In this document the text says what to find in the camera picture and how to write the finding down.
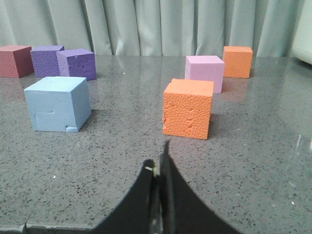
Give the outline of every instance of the gray speckled surface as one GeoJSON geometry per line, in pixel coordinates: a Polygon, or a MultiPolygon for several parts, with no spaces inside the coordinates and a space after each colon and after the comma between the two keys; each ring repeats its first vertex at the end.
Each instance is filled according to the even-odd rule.
{"type": "Polygon", "coordinates": [[[126,195],[163,143],[201,199],[246,234],[312,232],[312,67],[256,58],[225,78],[208,140],[162,134],[163,91],[184,57],[97,56],[79,133],[34,132],[23,88],[0,78],[0,233],[85,233],[126,195]]]}

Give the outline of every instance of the cube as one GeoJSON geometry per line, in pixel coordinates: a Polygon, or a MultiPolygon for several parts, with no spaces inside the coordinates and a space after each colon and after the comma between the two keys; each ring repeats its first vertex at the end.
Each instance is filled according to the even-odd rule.
{"type": "Polygon", "coordinates": [[[163,134],[207,139],[214,82],[172,79],[164,91],[163,134]]]}
{"type": "Polygon", "coordinates": [[[61,50],[62,45],[44,45],[30,51],[36,77],[60,76],[57,51],[61,50]]]}
{"type": "Polygon", "coordinates": [[[24,93],[35,131],[78,132],[91,115],[86,78],[45,77],[24,93]]]}
{"type": "Polygon", "coordinates": [[[253,50],[246,46],[224,46],[224,77],[249,78],[253,50]]]}
{"type": "Polygon", "coordinates": [[[34,72],[31,46],[7,45],[0,47],[0,77],[21,78],[34,72]]]}
{"type": "Polygon", "coordinates": [[[61,76],[97,78],[95,55],[85,49],[64,50],[57,52],[61,76]]]}
{"type": "Polygon", "coordinates": [[[214,82],[214,93],[222,90],[224,62],[218,56],[186,56],[185,79],[214,82]]]}

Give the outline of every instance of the gray curtain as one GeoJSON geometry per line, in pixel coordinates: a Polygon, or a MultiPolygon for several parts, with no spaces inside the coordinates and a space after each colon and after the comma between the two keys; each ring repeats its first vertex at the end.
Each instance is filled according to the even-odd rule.
{"type": "Polygon", "coordinates": [[[0,0],[0,46],[61,44],[98,55],[291,55],[303,0],[0,0]]]}

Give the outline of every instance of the lavender cube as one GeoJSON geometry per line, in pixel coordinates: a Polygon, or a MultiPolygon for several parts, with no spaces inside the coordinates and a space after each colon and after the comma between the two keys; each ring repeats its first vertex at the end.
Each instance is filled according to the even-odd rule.
{"type": "Polygon", "coordinates": [[[60,75],[57,51],[61,50],[64,50],[62,45],[44,45],[30,51],[36,77],[57,77],[60,75]]]}
{"type": "Polygon", "coordinates": [[[57,52],[58,67],[63,77],[97,78],[95,55],[85,49],[64,50],[57,52]]]}
{"type": "Polygon", "coordinates": [[[222,90],[224,61],[218,56],[186,56],[185,79],[214,82],[214,94],[222,90]]]}

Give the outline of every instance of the orange cube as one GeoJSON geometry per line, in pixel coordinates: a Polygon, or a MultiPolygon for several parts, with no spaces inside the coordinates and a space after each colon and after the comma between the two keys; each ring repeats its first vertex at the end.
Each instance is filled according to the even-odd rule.
{"type": "Polygon", "coordinates": [[[246,46],[224,46],[224,77],[249,78],[253,50],[246,46]]]}
{"type": "Polygon", "coordinates": [[[164,92],[163,133],[208,138],[214,82],[172,79],[164,92]]]}

